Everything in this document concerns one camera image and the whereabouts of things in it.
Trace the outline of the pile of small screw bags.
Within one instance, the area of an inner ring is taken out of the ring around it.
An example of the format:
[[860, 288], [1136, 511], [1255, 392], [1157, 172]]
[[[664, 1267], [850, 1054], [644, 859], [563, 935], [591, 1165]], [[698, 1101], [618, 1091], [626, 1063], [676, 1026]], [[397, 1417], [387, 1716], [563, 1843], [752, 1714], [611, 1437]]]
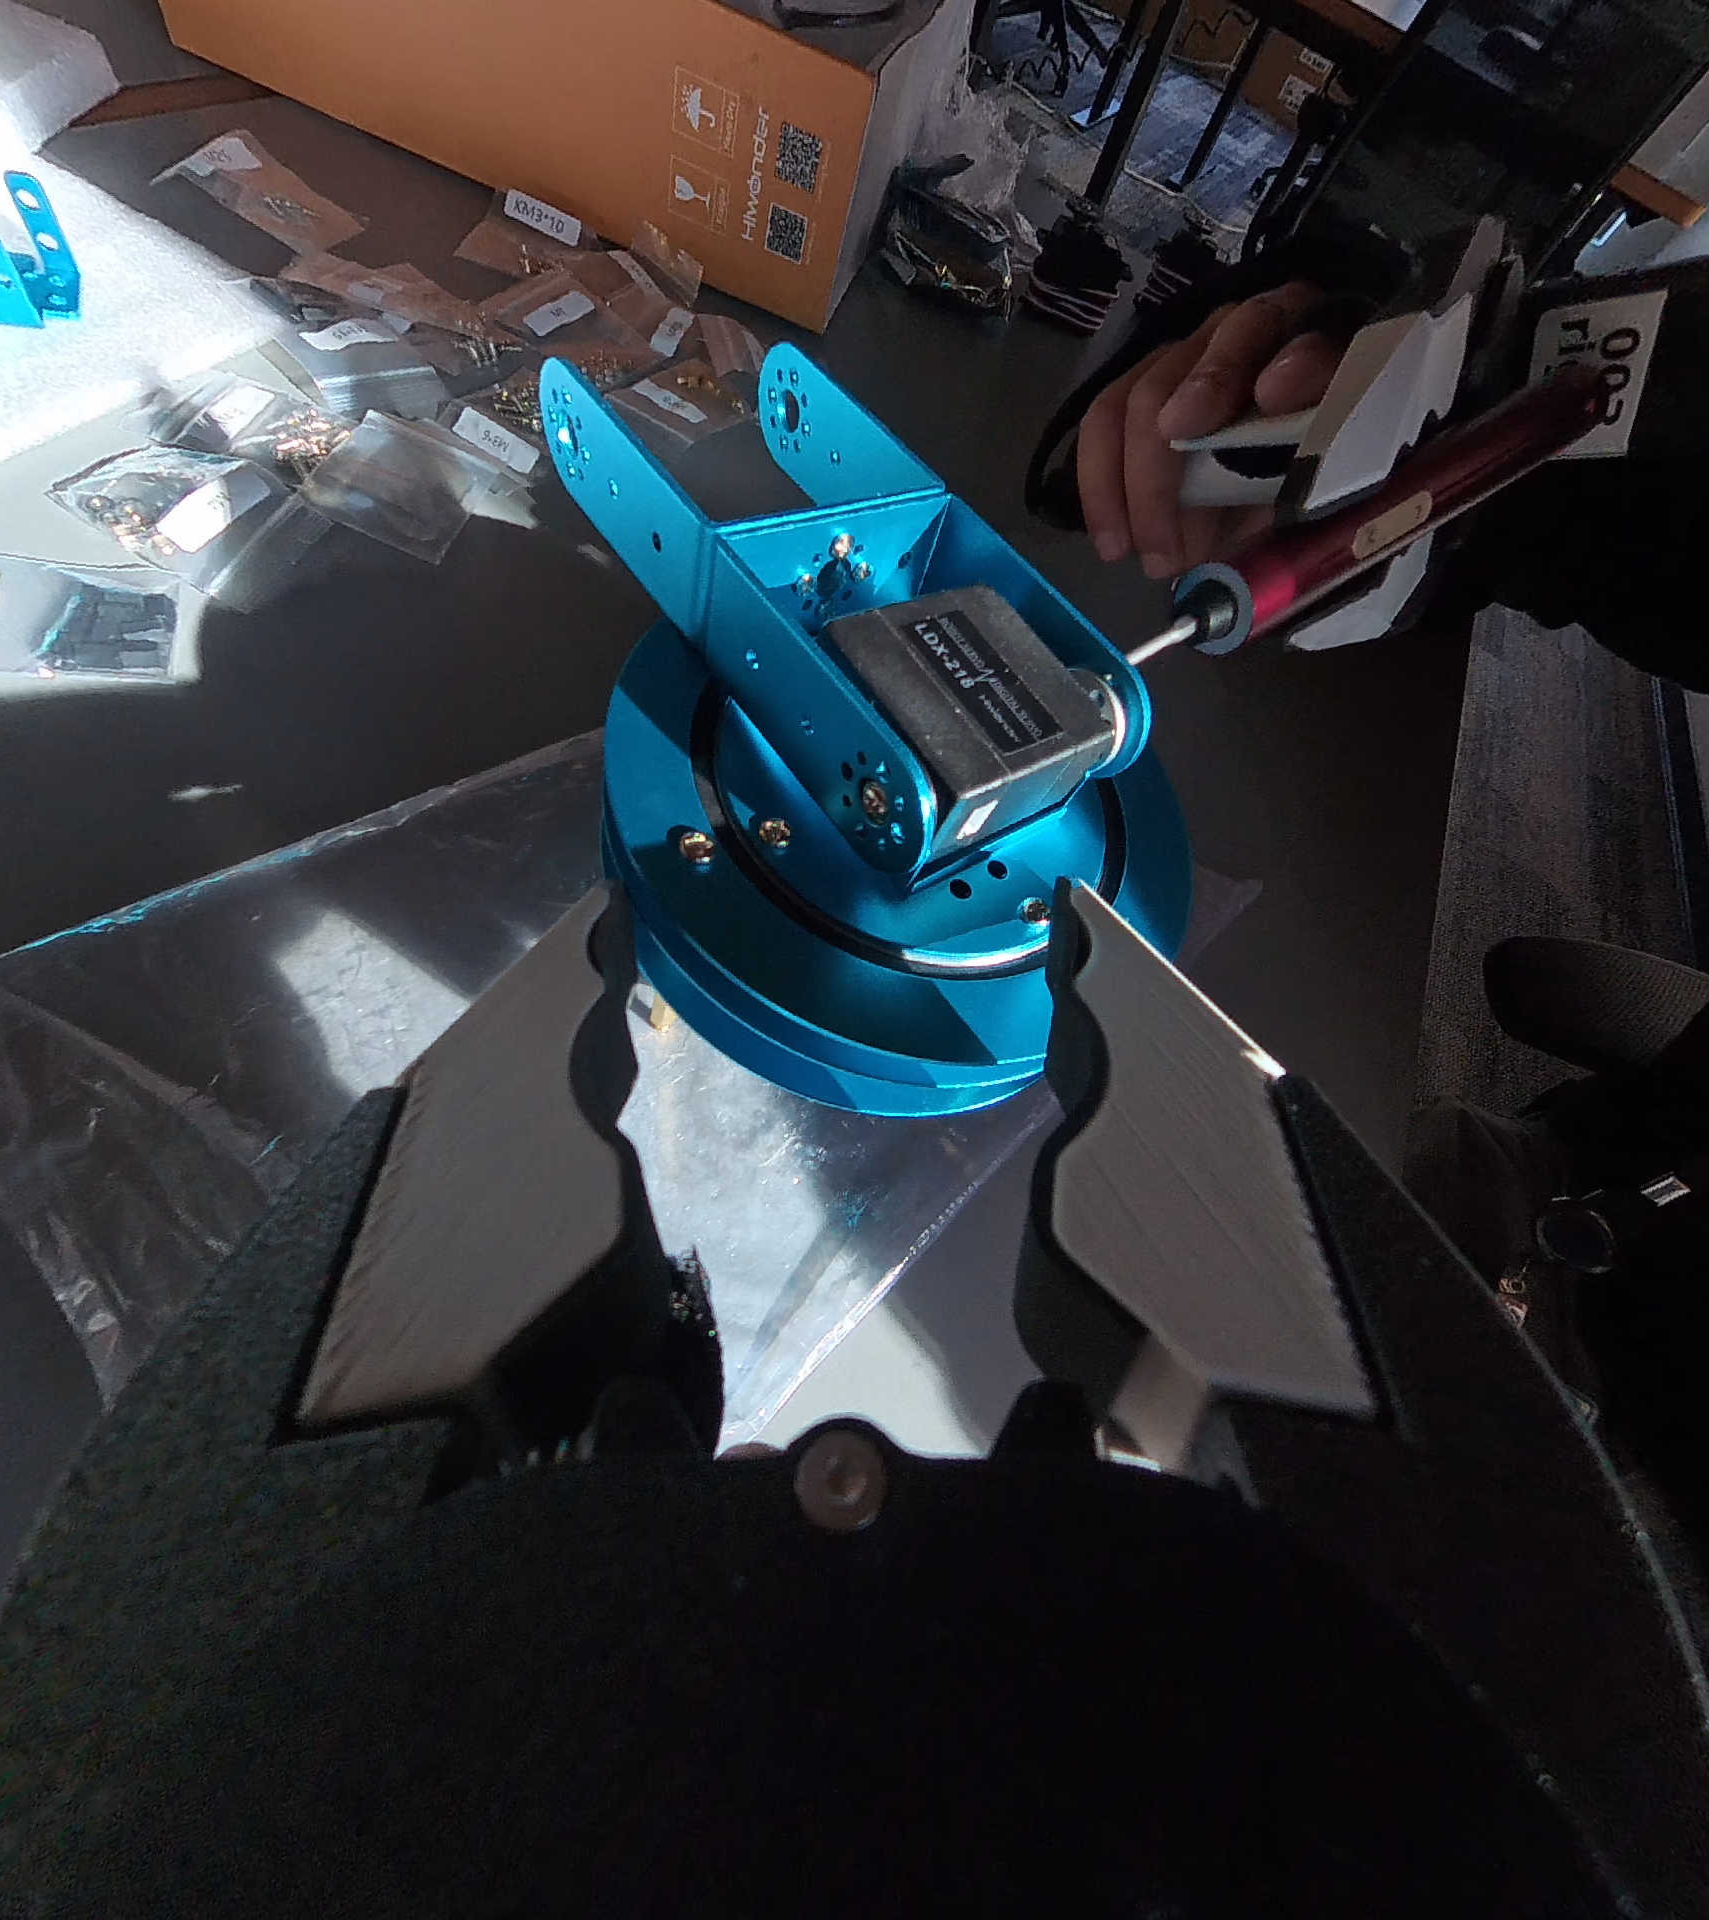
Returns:
[[581, 370], [632, 423], [688, 447], [744, 418], [760, 340], [692, 307], [698, 266], [651, 226], [626, 249], [503, 195], [457, 258], [507, 277], [452, 297], [408, 262], [337, 247], [360, 221], [250, 134], [167, 169], [289, 251], [246, 283], [277, 382], [212, 370], [150, 392], [137, 444], [50, 482], [47, 501], [120, 554], [0, 551], [0, 694], [171, 685], [195, 672], [184, 615], [258, 613], [339, 537], [438, 565], [473, 516], [531, 524], [547, 464], [536, 377]]

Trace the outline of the black servo in plastic bag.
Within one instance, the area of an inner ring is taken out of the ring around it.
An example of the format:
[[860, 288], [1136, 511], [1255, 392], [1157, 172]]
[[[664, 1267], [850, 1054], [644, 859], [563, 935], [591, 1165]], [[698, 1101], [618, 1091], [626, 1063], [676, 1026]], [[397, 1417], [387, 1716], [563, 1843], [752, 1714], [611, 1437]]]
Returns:
[[962, 157], [905, 159], [889, 184], [874, 256], [905, 288], [978, 318], [1011, 318], [1023, 262], [1011, 230], [945, 188]]

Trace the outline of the clear plastic bag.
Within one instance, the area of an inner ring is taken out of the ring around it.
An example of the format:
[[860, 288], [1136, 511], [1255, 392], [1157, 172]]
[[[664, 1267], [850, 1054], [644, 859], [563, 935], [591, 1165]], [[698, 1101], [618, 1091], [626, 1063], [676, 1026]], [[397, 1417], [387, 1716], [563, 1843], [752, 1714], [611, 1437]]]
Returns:
[[[353, 1103], [601, 878], [584, 732], [0, 957], [0, 1222], [110, 1404]], [[622, 1129], [759, 1440], [964, 1204], [1058, 1124], [1042, 1081], [860, 1116], [629, 1005]]]

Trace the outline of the magenta electric screwdriver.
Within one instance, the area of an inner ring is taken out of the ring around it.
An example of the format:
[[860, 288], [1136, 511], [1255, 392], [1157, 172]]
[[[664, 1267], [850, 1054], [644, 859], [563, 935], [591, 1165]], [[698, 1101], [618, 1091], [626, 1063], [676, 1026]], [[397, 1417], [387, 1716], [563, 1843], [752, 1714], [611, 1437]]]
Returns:
[[1144, 664], [1171, 650], [1221, 658], [1249, 641], [1282, 638], [1370, 569], [1470, 515], [1549, 464], [1601, 424], [1607, 375], [1571, 362], [1538, 384], [1410, 453], [1368, 494], [1302, 524], [1267, 532], [1230, 563], [1209, 563], [1175, 589], [1168, 625], [1128, 652]]

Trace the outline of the white foam sheet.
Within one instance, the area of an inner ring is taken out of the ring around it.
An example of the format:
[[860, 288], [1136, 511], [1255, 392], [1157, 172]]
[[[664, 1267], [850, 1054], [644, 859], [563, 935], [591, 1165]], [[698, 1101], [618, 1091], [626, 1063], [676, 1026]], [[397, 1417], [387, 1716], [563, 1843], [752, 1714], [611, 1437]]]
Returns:
[[265, 302], [241, 290], [235, 268], [62, 169], [50, 138], [35, 153], [0, 151], [0, 234], [7, 251], [29, 251], [2, 174], [42, 180], [75, 251], [81, 310], [43, 329], [0, 327], [0, 463], [269, 330]]

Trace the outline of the person's right hand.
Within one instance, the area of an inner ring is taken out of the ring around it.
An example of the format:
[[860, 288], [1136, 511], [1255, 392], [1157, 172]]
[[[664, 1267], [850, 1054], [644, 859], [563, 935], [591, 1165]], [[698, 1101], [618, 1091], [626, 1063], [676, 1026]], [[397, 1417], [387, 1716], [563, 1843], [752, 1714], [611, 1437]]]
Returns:
[[1224, 305], [1093, 400], [1077, 435], [1074, 481], [1102, 563], [1132, 559], [1167, 583], [1230, 559], [1272, 522], [1269, 503], [1182, 503], [1187, 456], [1176, 443], [1246, 414], [1316, 407], [1347, 352], [1345, 339], [1306, 329], [1318, 305], [1318, 290], [1301, 280]]

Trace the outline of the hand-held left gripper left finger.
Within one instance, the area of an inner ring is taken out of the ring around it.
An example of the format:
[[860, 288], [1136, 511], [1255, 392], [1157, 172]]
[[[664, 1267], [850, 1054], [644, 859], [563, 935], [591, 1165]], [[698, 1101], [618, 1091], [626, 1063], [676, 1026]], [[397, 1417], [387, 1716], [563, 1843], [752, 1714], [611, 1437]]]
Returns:
[[599, 883], [411, 1064], [292, 1403], [298, 1433], [448, 1415], [500, 1454], [577, 1444], [603, 1396], [714, 1452], [723, 1357], [620, 1129], [626, 896]]

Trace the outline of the orange and white cardboard box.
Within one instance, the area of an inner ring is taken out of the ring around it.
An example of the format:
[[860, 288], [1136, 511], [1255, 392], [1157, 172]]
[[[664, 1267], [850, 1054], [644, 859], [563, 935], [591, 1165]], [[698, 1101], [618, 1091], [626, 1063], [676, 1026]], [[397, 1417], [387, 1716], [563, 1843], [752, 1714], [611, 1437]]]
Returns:
[[171, 43], [822, 330], [975, 7], [163, 3]]

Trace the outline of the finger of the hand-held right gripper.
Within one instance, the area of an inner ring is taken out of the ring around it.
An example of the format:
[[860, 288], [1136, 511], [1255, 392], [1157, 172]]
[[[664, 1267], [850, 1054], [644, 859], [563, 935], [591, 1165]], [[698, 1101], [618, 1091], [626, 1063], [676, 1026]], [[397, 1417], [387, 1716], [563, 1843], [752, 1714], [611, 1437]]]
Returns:
[[1276, 494], [1295, 527], [1366, 497], [1455, 402], [1476, 294], [1362, 327], [1306, 423]]
[[1323, 655], [1388, 637], [1426, 581], [1435, 543], [1435, 532], [1425, 535], [1310, 609], [1286, 631], [1282, 646], [1299, 655]]

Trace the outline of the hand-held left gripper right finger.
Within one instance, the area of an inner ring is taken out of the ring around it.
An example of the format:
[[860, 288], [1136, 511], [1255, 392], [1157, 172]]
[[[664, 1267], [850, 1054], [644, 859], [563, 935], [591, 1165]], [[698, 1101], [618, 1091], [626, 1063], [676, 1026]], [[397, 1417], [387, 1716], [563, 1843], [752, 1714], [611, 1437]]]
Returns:
[[1370, 1378], [1280, 1108], [1286, 1074], [1099, 892], [1058, 884], [1015, 1326], [1125, 1464], [1193, 1476], [1256, 1404], [1368, 1423]]

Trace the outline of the blue toy robot arm base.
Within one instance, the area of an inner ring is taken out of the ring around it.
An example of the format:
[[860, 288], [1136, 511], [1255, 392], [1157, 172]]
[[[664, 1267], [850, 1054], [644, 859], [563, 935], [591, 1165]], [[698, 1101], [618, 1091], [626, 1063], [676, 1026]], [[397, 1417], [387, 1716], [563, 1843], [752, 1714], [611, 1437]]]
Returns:
[[572, 503], [661, 613], [603, 743], [636, 964], [786, 1093], [933, 1118], [1044, 1067], [1058, 883], [1175, 957], [1194, 864], [1125, 655], [792, 347], [757, 388], [801, 507], [711, 519], [639, 400], [539, 375]]

